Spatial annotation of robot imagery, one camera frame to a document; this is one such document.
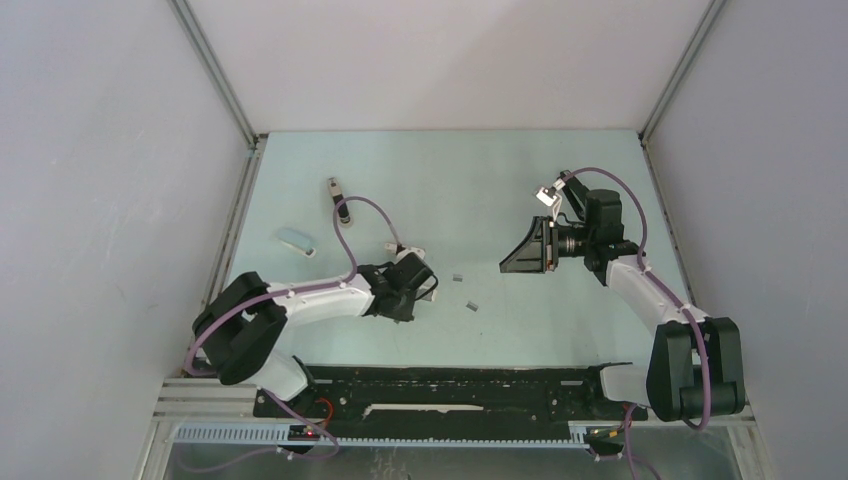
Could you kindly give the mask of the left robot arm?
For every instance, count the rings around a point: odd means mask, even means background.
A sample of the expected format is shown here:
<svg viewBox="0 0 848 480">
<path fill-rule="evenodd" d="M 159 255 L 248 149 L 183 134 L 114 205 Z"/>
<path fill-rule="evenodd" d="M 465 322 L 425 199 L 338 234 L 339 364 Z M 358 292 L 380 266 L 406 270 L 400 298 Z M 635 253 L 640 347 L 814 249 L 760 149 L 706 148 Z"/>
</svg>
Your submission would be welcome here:
<svg viewBox="0 0 848 480">
<path fill-rule="evenodd" d="M 316 390 L 303 362 L 285 349 L 287 334 L 342 317 L 411 322 L 416 303 L 431 300 L 438 285 L 434 271 L 409 250 L 383 264 L 358 265 L 346 277 L 289 286 L 247 272 L 194 320 L 188 359 L 203 351 L 207 374 L 221 384 L 255 385 L 290 415 L 304 416 L 315 406 Z"/>
</svg>

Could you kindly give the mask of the staple box tray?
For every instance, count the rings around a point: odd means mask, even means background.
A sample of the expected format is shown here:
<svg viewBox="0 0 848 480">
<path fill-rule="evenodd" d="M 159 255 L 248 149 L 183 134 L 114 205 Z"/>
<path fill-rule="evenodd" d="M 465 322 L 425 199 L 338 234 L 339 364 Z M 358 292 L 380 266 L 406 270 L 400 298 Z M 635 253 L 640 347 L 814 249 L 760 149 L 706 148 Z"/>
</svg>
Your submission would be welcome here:
<svg viewBox="0 0 848 480">
<path fill-rule="evenodd" d="M 422 293 L 421 293 L 421 294 L 420 294 L 420 295 L 416 298 L 416 300 L 417 300 L 417 301 L 432 302 L 432 301 L 435 299 L 435 297 L 436 297 L 437 293 L 438 293 L 438 290 L 437 290 L 437 289 L 427 290 L 427 291 L 422 292 Z"/>
</svg>

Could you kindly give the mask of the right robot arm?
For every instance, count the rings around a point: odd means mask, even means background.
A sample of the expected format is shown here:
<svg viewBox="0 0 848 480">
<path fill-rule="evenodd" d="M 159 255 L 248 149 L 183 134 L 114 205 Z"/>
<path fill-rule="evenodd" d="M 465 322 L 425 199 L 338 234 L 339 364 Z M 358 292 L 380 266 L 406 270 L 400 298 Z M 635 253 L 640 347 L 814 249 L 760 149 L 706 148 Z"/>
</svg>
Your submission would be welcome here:
<svg viewBox="0 0 848 480">
<path fill-rule="evenodd" d="M 503 273 L 548 273 L 563 258 L 580 258 L 614 291 L 653 336 L 647 366 L 601 368 L 581 392 L 585 411 L 606 418 L 622 402 L 649 407 L 663 421 L 707 421 L 746 405 L 741 335 L 728 317 L 712 317 L 674 297 L 624 236 L 617 192 L 541 187 L 550 210 L 536 216 L 521 242 L 500 262 Z"/>
</svg>

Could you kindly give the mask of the beige and black large stapler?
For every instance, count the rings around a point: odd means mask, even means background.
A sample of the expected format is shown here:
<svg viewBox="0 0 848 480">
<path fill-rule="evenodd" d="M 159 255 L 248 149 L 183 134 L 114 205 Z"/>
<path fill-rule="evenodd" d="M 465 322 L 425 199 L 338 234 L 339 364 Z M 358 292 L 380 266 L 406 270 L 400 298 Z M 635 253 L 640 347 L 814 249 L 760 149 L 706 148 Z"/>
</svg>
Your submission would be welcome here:
<svg viewBox="0 0 848 480">
<path fill-rule="evenodd" d="M 333 205 L 338 208 L 337 215 L 339 223 L 342 227 L 350 227 L 352 225 L 352 217 L 349 207 L 345 203 L 345 196 L 340 182 L 336 177 L 330 177 L 327 179 L 327 187 Z"/>
</svg>

